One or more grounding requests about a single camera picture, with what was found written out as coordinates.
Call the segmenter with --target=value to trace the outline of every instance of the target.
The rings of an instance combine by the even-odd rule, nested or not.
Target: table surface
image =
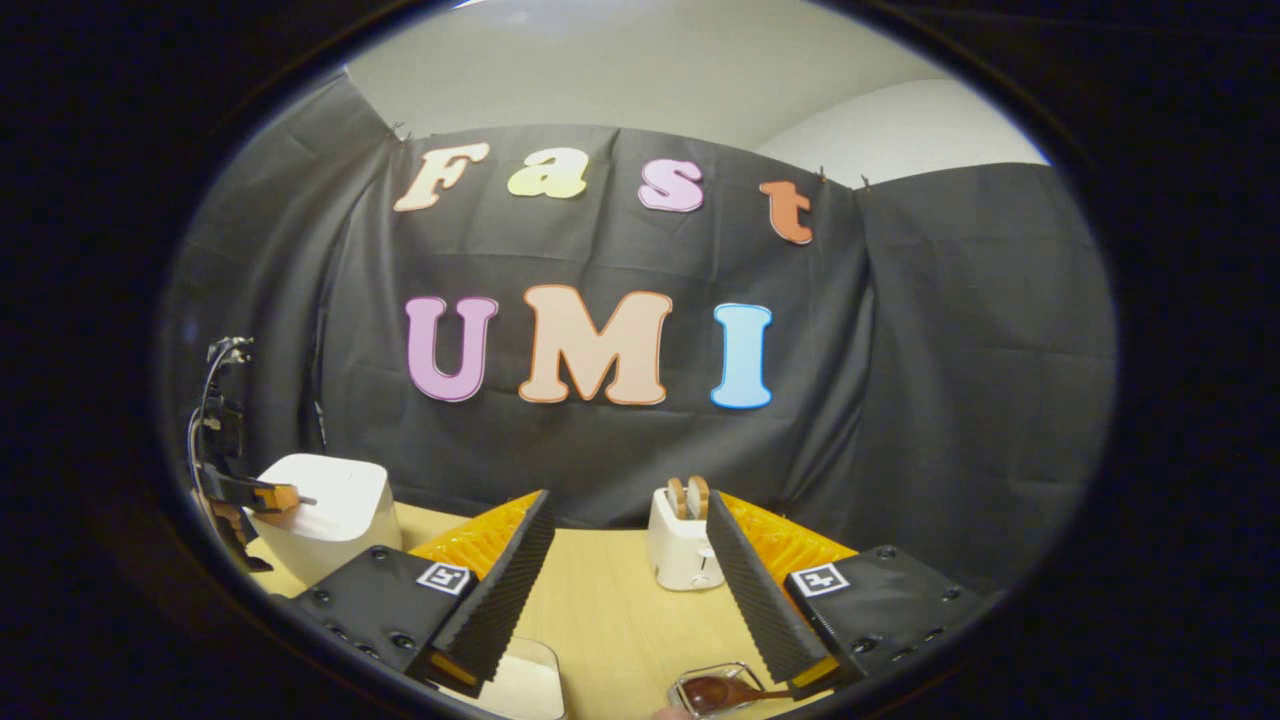
[[[401,502],[396,516],[406,550],[467,520]],[[306,589],[261,539],[248,552],[276,568],[252,574],[265,591],[294,597]],[[745,662],[765,689],[785,689],[769,680],[728,585],[675,592],[654,580],[645,530],[557,529],[516,637],[556,652],[566,710],[577,720],[648,720],[667,705],[677,676],[722,662]],[[767,700],[731,717],[772,717],[828,694]]]

